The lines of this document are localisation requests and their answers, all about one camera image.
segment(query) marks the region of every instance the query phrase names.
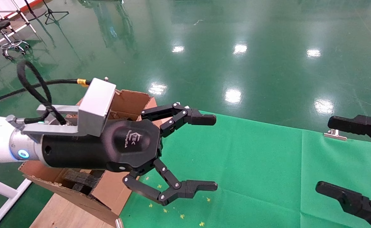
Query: yellow cable label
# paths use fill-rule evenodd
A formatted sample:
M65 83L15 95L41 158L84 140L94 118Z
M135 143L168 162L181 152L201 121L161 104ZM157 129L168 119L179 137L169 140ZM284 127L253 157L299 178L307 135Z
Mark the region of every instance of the yellow cable label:
M81 79L81 78L78 78L77 79L77 84L80 84L82 87L88 87L88 85L86 85L86 79Z

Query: cardboard box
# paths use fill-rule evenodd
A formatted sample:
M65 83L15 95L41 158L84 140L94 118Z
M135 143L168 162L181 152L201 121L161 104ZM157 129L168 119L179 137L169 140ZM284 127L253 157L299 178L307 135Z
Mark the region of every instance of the cardboard box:
M153 108L156 105L155 98L146 93L117 90L111 104L109 118L127 117L139 121L141 119L140 112L143 109ZM154 121L158 127L161 123L162 121ZM57 193L112 226L115 226L115 220L119 217L131 193L122 183L122 178L127 175L127 172L104 171L99 182L86 195L72 190L72 183L63 179L68 169L50 168L40 161L26 161L19 167L19 170L24 173L25 178ZM81 172L88 173L90 171L81 170Z

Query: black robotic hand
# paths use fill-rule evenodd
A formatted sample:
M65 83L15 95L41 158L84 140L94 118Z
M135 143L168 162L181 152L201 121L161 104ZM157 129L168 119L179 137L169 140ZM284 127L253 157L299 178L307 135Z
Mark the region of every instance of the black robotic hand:
M331 117L327 125L331 129L371 137L371 117L368 116ZM371 200L368 197L323 181L317 183L316 192L337 199L344 212L365 219L371 225Z
M216 116L203 115L178 103L146 109L141 113L141 121L118 121L104 129L102 141L109 160L107 169L129 171L123 183L130 190L164 206L177 198L193 198L199 190L216 191L218 185L213 181L179 181L159 159L163 148L162 137L169 136L186 123L214 125ZM152 123L168 117L172 118L160 128ZM136 180L154 168L169 185L164 192Z
M353 119L334 116L327 125L331 129L371 137L371 117L368 116L358 115Z
M361 193L320 181L316 192L339 201L343 211L365 219L371 225L371 200Z

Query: wooden table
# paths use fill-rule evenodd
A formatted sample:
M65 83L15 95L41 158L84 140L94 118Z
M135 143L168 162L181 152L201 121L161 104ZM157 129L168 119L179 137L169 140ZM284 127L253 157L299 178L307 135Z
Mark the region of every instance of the wooden table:
M114 228L54 194L29 228Z

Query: robotic arm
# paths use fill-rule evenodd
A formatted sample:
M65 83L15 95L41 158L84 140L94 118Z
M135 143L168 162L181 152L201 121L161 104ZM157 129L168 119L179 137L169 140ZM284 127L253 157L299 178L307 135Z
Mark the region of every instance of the robotic arm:
M29 124L13 115L0 117L0 163L40 160L55 168L129 172L123 183L161 205L177 198L193 198L199 190L217 190L217 183L212 181L179 181L160 160L162 137L186 123L214 125L216 116L174 103L143 110L141 121L108 120L114 93L114 84L94 78L79 106L51 107L60 114L78 115L65 118L65 125L51 115L43 123ZM37 111L43 114L51 108L40 105ZM160 128L152 123L168 117L171 119ZM136 180L152 169L169 185L162 193Z

